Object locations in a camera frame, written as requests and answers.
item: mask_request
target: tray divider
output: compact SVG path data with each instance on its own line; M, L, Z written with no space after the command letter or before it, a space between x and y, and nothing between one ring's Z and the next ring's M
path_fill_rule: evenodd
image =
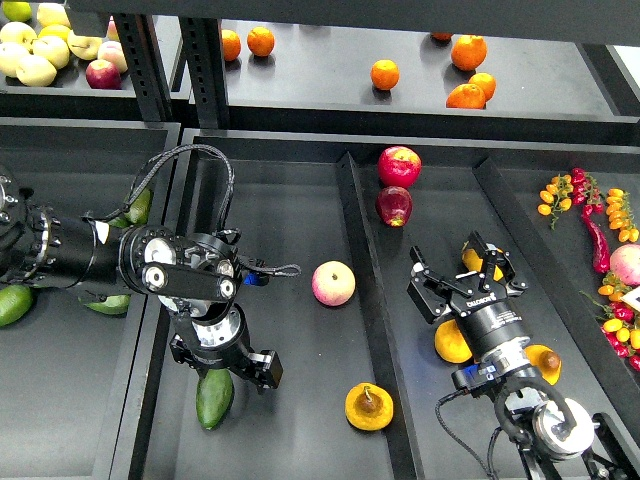
M498 165L487 158L473 173L507 231L540 280L558 316L567 327L589 368L620 415L633 439L640 444L640 386L600 331L583 296L572 288L571 275L531 222Z
M393 420L385 429L391 468L398 479L425 478L373 231L367 219L357 166L348 152L336 164L336 179L375 381L394 401Z

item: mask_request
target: green apple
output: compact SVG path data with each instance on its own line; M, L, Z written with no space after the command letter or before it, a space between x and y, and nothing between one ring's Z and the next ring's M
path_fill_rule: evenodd
M56 78L56 67L40 55L22 57L18 62L18 80L29 87L48 87Z
M98 60L107 60L118 67L118 72L124 73L127 71L127 61L124 58L122 52L122 45L120 42L104 42L98 49Z
M29 55L31 55L29 50L19 43L0 43L0 72L7 77L17 78L16 68L18 68L18 62L22 57Z
M26 23L22 22L9 22L2 30L0 30L0 42L15 42L26 47L31 52L31 42L33 42L38 35L33 28Z
M60 37L42 37L33 41L33 54L51 62L58 70L69 63L69 47Z
M69 50L76 57L82 60L95 60L98 58L98 49L102 45L102 39L99 37L83 37L73 33L73 30L69 32L67 37L67 45Z
M2 2L2 11L11 22L28 22L31 20L31 5L27 2Z
M41 3L38 5L38 13L36 14L38 23L43 27L49 25L64 25L71 28L67 12L59 3Z

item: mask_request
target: yellow cherry tomato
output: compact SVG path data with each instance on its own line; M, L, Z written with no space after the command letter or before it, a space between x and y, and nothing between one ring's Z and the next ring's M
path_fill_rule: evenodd
M629 237L631 236L631 232L629 230L620 230L620 233L618 234L618 241L619 242L626 242L627 240L629 240Z
M622 328L622 320L620 320L619 318L612 318L611 320L607 320L606 322L604 322L602 328L604 328L605 332L617 332Z
M609 224L609 228L611 230L617 230L618 228L622 227L624 225L624 220L622 220L621 218L616 218L613 222L611 222Z
M605 297L608 297L613 292L615 292L615 289L613 288L613 285L603 285L598 289L598 293L600 295L604 295Z
M629 332L629 329L627 327L622 327L616 332L616 338L621 342L626 342L627 340L629 340L630 336L631 332Z
M607 215L611 215L613 212L617 212L618 210L620 210L620 208L622 208L622 205L619 203L612 203L611 205L609 205L607 207L607 211L606 214Z
M565 198L564 200L560 201L560 209L563 212L566 212L570 208L571 208L571 199L570 198Z
M622 198L623 195L624 195L624 192L622 190L620 190L619 188L612 188L611 190L609 190L609 196L610 197Z
M624 296L624 293L622 292L614 292L611 295L609 295L609 300L612 302L619 302L620 300L622 300L623 296Z
M549 215L551 213L551 207L546 203L538 205L538 213L540 215Z
M546 190L542 190L540 192L540 198L542 199L543 202L545 203L553 203L553 195L551 195L549 192L547 192Z
M611 215L609 215L610 222L613 222L616 218L627 218L627 212L623 210L616 210L615 212L612 212Z
M633 349L640 350L640 330L631 330L629 340Z

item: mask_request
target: metal post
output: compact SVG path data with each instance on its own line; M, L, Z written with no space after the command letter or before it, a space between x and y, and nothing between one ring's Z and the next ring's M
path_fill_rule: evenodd
M133 82L142 120L171 121L171 96L162 66L153 18L145 15L114 14L129 76Z
M200 128L229 128L220 20L180 18L180 30Z

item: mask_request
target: apple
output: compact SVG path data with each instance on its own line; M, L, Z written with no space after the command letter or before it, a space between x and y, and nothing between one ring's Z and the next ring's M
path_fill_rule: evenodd
M56 73L56 67L40 55L22 57L16 68L18 80L29 87L48 87L56 78Z
M31 55L29 50L15 42L0 43L0 72L7 77L17 78L16 68L22 57Z
M98 49L100 45L102 45L102 39L76 35L73 33L73 30L71 30L67 37L67 45L71 53L76 57L82 60L95 60L98 58Z
M31 5L28 2L2 2L4 16L10 22L28 22L31 20Z
M316 268L311 279L316 299L329 307L346 303L356 289L356 279L351 269L342 262L326 262Z
M115 64L107 60L94 60L87 67L87 83L91 88L120 90L120 72Z
M109 26L107 27L107 38L115 42L120 41L118 30L116 30L116 22L113 21L113 17L109 18Z
M59 3L41 3L38 5L38 13L36 13L38 23L43 27L49 25L64 25L71 28L67 12L64 6Z
M58 70L69 63L69 47L60 37L49 36L34 40L33 54L46 58Z
M122 45L120 42L109 41L104 42L98 49L98 60L107 60L118 67L120 73L127 71L127 61L122 53Z
M390 227L402 227L411 216L413 200L409 191L402 187L387 187L378 193L376 212Z
M389 147L378 159L378 175L386 187L409 188L418 179L421 169L420 157L407 147Z
M33 42L38 35L33 28L26 23L22 22L9 22L2 30L0 30L0 42L14 42L23 45L31 53L31 42Z

